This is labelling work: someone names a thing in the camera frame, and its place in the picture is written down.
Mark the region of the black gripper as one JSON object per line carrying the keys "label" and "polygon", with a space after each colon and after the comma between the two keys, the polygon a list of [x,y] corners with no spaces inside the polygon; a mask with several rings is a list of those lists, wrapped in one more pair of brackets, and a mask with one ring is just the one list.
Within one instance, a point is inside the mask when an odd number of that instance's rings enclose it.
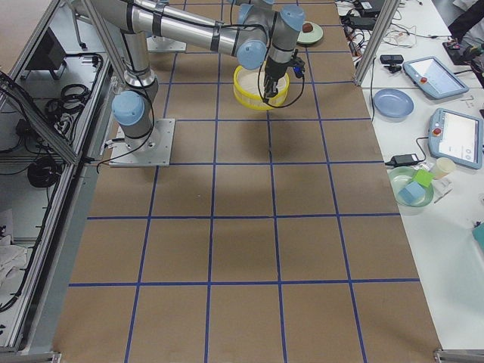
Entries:
{"label": "black gripper", "polygon": [[295,51],[295,53],[290,57],[289,61],[285,63],[278,63],[272,57],[268,57],[267,61],[265,62],[264,91],[262,94],[262,102],[264,104],[269,105],[270,98],[277,100],[281,96],[278,81],[284,77],[288,67],[293,69],[297,79],[304,77],[305,62],[297,54],[298,51]]}

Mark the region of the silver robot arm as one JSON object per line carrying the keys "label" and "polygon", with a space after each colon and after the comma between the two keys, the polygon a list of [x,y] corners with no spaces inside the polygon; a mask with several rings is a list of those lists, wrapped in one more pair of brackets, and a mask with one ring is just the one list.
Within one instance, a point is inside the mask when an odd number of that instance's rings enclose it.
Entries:
{"label": "silver robot arm", "polygon": [[131,91],[155,98],[157,78],[150,67],[147,36],[165,37],[215,53],[235,57],[247,70],[265,72],[262,101],[270,107],[278,95],[278,83],[288,68],[304,76],[304,61],[296,49],[306,19],[294,4],[273,8],[271,1],[235,1],[236,23],[201,17],[156,1],[94,1],[99,16],[115,26],[122,37],[123,78]]}

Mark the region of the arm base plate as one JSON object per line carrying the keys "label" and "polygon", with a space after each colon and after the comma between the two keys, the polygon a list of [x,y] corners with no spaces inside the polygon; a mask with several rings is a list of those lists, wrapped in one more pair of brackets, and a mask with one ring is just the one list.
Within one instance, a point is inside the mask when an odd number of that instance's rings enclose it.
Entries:
{"label": "arm base plate", "polygon": [[174,119],[156,119],[149,138],[125,138],[122,127],[116,136],[121,142],[114,144],[109,165],[114,167],[169,166],[175,133]]}
{"label": "arm base plate", "polygon": [[176,53],[186,52],[187,45],[184,42],[176,41],[160,36],[147,37],[147,49],[150,53]]}

